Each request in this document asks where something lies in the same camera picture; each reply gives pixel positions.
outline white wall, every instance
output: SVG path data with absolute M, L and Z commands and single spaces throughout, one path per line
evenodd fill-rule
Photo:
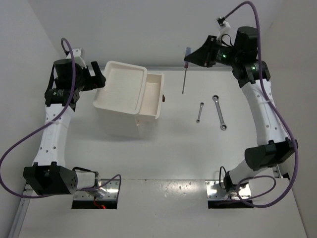
M 183 66 L 186 47 L 197 49 L 218 33 L 215 19 L 242 0 L 28 0 L 48 37 L 62 53 L 63 36 L 86 51 L 86 62 L 109 60 L 146 66 Z M 263 33 L 282 0 L 253 0 Z M 229 19 L 238 27 L 255 25 L 242 7 Z
M 264 60 L 278 109 L 299 143 L 299 173 L 293 187 L 309 237 L 316 237 L 317 2 L 285 1 L 264 38 Z M 292 175 L 294 158 L 282 166 Z
M 2 0 L 0 7 L 0 153 L 44 121 L 44 92 L 59 56 L 25 0 Z M 23 167 L 32 164 L 41 135 L 12 151 L 1 169 L 16 192 L 25 185 Z M 0 238 L 7 237 L 19 198 L 0 187 Z

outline wrench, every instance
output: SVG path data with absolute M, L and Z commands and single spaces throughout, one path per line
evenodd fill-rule
M 220 108 L 220 104 L 219 104 L 219 96 L 218 95 L 213 95 L 212 99 L 213 99 L 214 103 L 216 104 L 218 116 L 219 116 L 219 119 L 220 119 L 220 129 L 221 130 L 227 130 L 227 125 L 226 125 L 226 123 L 224 123 L 223 116 L 222 116 L 222 113 L 221 113 L 221 108 Z
M 196 120 L 197 123 L 200 122 L 200 115 L 202 114 L 203 106 L 204 106 L 204 103 L 200 103 L 198 118 L 197 118 L 197 120 Z

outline cable clip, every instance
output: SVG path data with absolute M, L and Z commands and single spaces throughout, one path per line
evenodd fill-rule
M 57 121 L 57 120 L 51 120 L 51 121 L 48 121 L 47 123 L 45 123 L 45 124 L 48 124 L 48 123 L 51 123 L 51 124 L 56 124 L 56 125 L 58 125 L 60 122 L 59 121 Z
M 267 101 L 259 102 L 259 105 L 260 104 L 265 104 L 265 103 L 272 103 L 272 102 L 273 102 L 273 99 L 270 99 L 270 100 L 267 100 Z
M 231 26 L 229 25 L 229 22 L 224 20 L 224 18 L 220 18 L 219 17 L 219 18 L 216 19 L 216 21 L 217 21 L 218 26 L 219 26 L 219 33 L 218 33 L 218 36 L 217 36 L 217 40 L 220 41 L 221 37 L 224 34 L 228 34 L 228 32 L 231 29 Z

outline white table surface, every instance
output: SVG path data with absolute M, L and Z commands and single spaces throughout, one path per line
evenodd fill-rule
M 244 150 L 256 146 L 252 115 L 231 72 L 188 71 L 184 95 L 184 71 L 164 74 L 166 102 L 157 123 L 149 125 L 152 133 L 142 140 L 99 130 L 94 92 L 81 93 L 77 103 L 66 164 L 96 170 L 103 178 L 122 174 L 118 209 L 72 210 L 67 195 L 33 199 L 21 238 L 306 237 L 292 192 L 266 209 L 208 209 L 204 180 L 217 179 L 220 166 L 234 168 Z M 227 131 L 219 128 L 214 94 L 220 97 Z M 196 123 L 200 102 L 205 105 Z M 269 179 L 252 181 L 252 194 L 271 184 Z M 274 200 L 287 185 L 288 180 L 279 179 L 273 192 L 254 203 Z
M 245 149 L 257 146 L 248 102 L 231 72 L 189 70 L 184 95 L 184 71 L 164 74 L 166 102 L 142 140 L 106 135 L 92 105 L 95 91 L 82 92 L 69 127 L 67 166 L 97 170 L 105 178 L 215 179 L 220 166 L 236 167 Z M 226 131 L 220 130 L 214 94 Z M 200 102 L 205 105 L 196 123 Z

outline metal bracket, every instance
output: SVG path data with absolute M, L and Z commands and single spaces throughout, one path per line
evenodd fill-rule
M 86 63 L 85 63 L 85 60 L 84 60 L 84 57 L 85 57 L 84 49 L 82 49 L 82 48 L 73 49 L 73 55 L 74 55 L 74 58 L 75 58 L 75 63 L 79 64 L 83 68 L 87 67 Z M 70 54 L 68 54 L 66 56 L 66 59 L 71 59 Z
M 206 180 L 208 202 L 239 200 L 237 192 L 235 190 L 227 192 L 221 187 L 221 185 L 223 186 L 222 180 L 220 181 L 220 184 L 218 180 Z M 240 187 L 239 194 L 243 199 L 248 199 L 252 196 L 248 183 Z
M 101 183 L 108 181 L 108 179 L 102 179 Z M 117 195 L 119 191 L 119 180 L 113 180 L 106 186 L 99 188 L 98 196 L 96 196 L 96 201 L 107 201 L 113 202 L 117 200 Z M 94 196 L 85 192 L 77 191 L 74 193 L 73 201 L 93 201 Z
M 272 170 L 273 170 L 273 173 L 274 173 L 274 177 L 275 177 L 275 178 L 278 178 L 278 179 L 283 178 L 282 173 L 281 173 L 281 170 L 280 170 L 280 168 L 279 168 L 279 165 L 275 165 L 275 166 L 272 168 Z

